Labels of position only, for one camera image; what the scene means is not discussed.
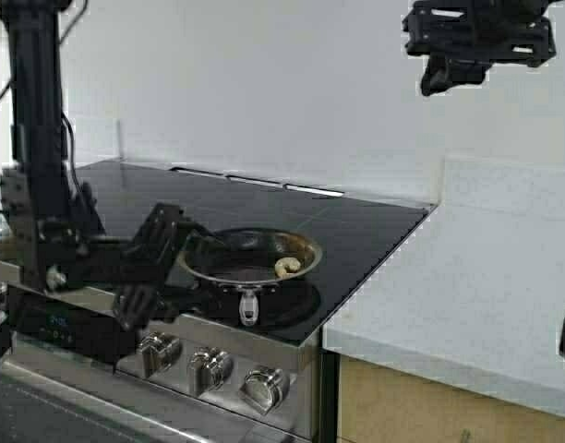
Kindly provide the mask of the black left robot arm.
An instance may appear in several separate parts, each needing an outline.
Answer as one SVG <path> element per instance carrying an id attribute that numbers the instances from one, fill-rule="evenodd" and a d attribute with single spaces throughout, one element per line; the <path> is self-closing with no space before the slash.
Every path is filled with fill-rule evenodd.
<path id="1" fill-rule="evenodd" d="M 13 165 L 0 175 L 1 206 L 18 248 L 21 283 L 37 293 L 114 287 L 123 329 L 144 329 L 177 256 L 209 231 L 157 203 L 127 240 L 106 235 L 90 186 L 71 165 L 75 135 L 63 109 L 58 19 L 66 1 L 0 1 L 12 98 Z"/>

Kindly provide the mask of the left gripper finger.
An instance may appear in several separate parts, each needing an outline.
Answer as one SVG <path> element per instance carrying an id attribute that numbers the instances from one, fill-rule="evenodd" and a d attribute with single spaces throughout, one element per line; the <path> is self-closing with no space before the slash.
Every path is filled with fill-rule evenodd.
<path id="1" fill-rule="evenodd" d="M 196 248 L 201 244 L 208 244 L 211 247 L 226 249 L 227 243 L 213 231 L 210 231 L 202 224 L 195 221 L 180 221 L 177 224 L 179 232 L 183 233 L 184 250 Z"/>

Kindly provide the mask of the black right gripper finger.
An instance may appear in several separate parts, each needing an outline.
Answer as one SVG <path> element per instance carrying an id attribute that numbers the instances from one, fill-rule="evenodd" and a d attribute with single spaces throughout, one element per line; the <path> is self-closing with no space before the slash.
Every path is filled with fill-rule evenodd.
<path id="1" fill-rule="evenodd" d="M 420 91 L 423 96 L 432 96 L 460 86 L 480 85 L 491 67 L 488 63 L 432 54 L 420 81 Z"/>

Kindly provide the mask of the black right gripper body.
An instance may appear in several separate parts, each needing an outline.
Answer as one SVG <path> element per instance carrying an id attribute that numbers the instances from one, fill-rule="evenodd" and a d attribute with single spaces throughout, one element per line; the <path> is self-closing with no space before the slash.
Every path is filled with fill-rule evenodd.
<path id="1" fill-rule="evenodd" d="M 472 65 L 537 68 L 557 56 L 551 3 L 519 1 L 415 1 L 403 18 L 406 52 Z"/>

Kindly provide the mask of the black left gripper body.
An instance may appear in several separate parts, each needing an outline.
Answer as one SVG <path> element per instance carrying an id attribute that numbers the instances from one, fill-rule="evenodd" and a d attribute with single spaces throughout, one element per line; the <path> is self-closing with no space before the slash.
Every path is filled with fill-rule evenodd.
<path id="1" fill-rule="evenodd" d="M 66 235 L 43 243 L 37 250 L 37 269 L 41 285 L 52 292 L 114 287 L 112 310 L 121 328 L 143 329 L 185 242 L 183 210 L 158 203 L 130 240 Z"/>

